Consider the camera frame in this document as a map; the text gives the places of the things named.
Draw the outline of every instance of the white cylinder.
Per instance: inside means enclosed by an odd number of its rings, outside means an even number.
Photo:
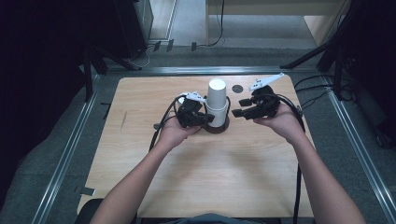
[[[212,78],[209,81],[206,104],[213,110],[219,110],[226,107],[226,102],[227,92],[225,81],[218,77]]]
[[[226,101],[226,104],[223,108],[221,109],[213,109],[210,106],[206,106],[206,110],[208,114],[212,114],[215,116],[212,122],[207,123],[210,127],[213,128],[218,128],[222,126],[225,122],[225,119],[227,117],[227,109],[228,109],[228,101]]]

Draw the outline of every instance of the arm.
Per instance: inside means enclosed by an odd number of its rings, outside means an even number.
[[[107,194],[91,223],[130,223],[167,153],[198,130],[199,127],[183,129],[176,118],[169,119],[163,126],[156,145]]]
[[[272,119],[254,119],[293,146],[317,223],[365,223],[361,211],[331,174],[287,105]]]

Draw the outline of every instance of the wooden table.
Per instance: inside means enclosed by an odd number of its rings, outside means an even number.
[[[266,76],[227,76],[231,110],[249,98],[248,86]],[[107,193],[148,153],[153,124],[183,91],[207,94],[212,77],[127,77],[120,81],[78,211]],[[233,85],[244,91],[235,93]],[[299,104],[289,76],[271,84]],[[224,133],[204,129],[174,148],[155,175],[139,217],[292,217],[297,159],[292,147],[269,128],[234,118]],[[303,182],[300,217],[312,217]]]

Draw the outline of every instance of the forearm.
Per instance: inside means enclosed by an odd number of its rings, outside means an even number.
[[[168,150],[155,146],[102,201],[92,223],[130,223]]]
[[[365,223],[359,208],[334,178],[306,136],[291,142],[317,223]]]

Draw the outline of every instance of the black base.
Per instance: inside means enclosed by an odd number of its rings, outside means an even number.
[[[209,133],[223,133],[228,129],[229,125],[230,125],[230,119],[227,116],[227,118],[225,119],[224,125],[221,125],[216,128],[206,125],[205,130]]]

